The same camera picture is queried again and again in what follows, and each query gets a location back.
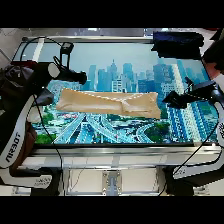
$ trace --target table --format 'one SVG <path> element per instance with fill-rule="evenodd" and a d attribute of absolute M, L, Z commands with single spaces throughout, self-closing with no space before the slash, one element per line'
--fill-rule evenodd
<path fill-rule="evenodd" d="M 86 71 L 88 75 L 84 86 L 62 81 L 51 81 L 48 85 L 55 98 L 52 105 L 44 108 L 46 127 L 61 153 L 147 155 L 192 152 L 216 124 L 217 113 L 207 102 L 194 102 L 185 110 L 168 108 L 162 103 L 172 90 L 183 93 L 187 87 L 184 83 L 186 76 L 195 83 L 209 80 L 200 61 L 158 58 L 157 53 L 151 51 L 150 37 L 51 38 L 58 42 L 74 42 L 70 68 L 77 72 Z M 14 60 L 19 60 L 23 46 L 21 43 Z M 27 47 L 23 60 L 49 62 L 53 61 L 53 56 L 59 56 L 59 51 L 57 44 L 39 41 Z M 64 87 L 81 91 L 156 91 L 161 119 L 56 111 L 55 105 Z M 38 133 L 37 143 L 40 143 L 35 146 L 38 149 L 36 153 L 54 154 L 41 124 L 33 126 Z M 217 153 L 219 147 L 210 147 L 216 141 L 216 134 L 213 134 L 204 153 Z"/>

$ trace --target beige fabric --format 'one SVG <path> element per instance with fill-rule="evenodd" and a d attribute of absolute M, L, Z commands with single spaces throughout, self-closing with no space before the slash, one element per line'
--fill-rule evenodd
<path fill-rule="evenodd" d="M 57 110 L 160 118 L 158 93 L 80 92 L 63 89 Z"/>

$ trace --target brown towel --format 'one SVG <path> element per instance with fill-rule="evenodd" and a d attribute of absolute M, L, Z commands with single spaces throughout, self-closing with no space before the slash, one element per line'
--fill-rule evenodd
<path fill-rule="evenodd" d="M 160 119 L 158 93 L 80 92 L 63 89 L 57 110 Z"/>

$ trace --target robotic arm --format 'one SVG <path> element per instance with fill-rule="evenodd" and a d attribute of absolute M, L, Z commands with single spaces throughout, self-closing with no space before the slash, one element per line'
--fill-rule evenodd
<path fill-rule="evenodd" d="M 62 45 L 62 54 L 67 54 L 68 59 L 72 51 L 72 43 Z M 10 102 L 10 110 L 0 116 L 0 183 L 44 188 L 49 187 L 52 174 L 34 170 L 18 170 L 13 176 L 10 167 L 16 161 L 24 144 L 26 133 L 26 119 L 29 111 L 48 83 L 52 79 L 79 82 L 85 84 L 87 77 L 85 72 L 76 73 L 60 63 L 40 62 L 34 67 L 32 75 L 27 79 L 25 86 L 20 92 L 20 100 Z"/>
<path fill-rule="evenodd" d="M 178 95 L 175 91 L 172 91 L 163 100 L 163 102 L 168 103 L 169 107 L 176 109 L 185 109 L 187 103 L 202 99 L 207 100 L 215 106 L 219 115 L 219 123 L 217 125 L 218 143 L 221 147 L 219 157 L 213 162 L 184 165 L 181 168 L 179 166 L 165 168 L 167 192 L 171 194 L 193 195 L 193 187 L 203 186 L 224 178 L 224 88 L 222 84 L 223 80 L 219 80 L 221 82 L 216 80 L 216 82 L 208 81 L 194 85 L 186 77 L 188 91 L 182 95 Z"/>

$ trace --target tabletop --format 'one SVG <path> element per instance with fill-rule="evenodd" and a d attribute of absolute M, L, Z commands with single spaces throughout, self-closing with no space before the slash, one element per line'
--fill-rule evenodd
<path fill-rule="evenodd" d="M 14 60 L 19 60 L 21 43 Z M 217 123 L 218 115 L 208 102 L 197 101 L 187 109 L 167 107 L 162 100 L 175 90 L 187 88 L 185 77 L 195 84 L 209 80 L 201 61 L 159 58 L 151 51 L 153 44 L 133 42 L 76 42 L 70 57 L 70 68 L 85 71 L 85 85 L 53 80 L 48 89 L 54 102 L 44 107 L 45 126 L 57 144 L 162 144 L 197 143 L 204 141 Z M 30 43 L 23 60 L 53 62 L 59 57 L 55 43 Z M 63 112 L 56 110 L 61 90 L 69 88 L 96 92 L 157 92 L 161 119 L 128 117 L 114 114 Z M 33 124 L 38 133 L 38 144 L 50 143 L 41 123 Z M 217 142 L 214 133 L 209 142 Z"/>

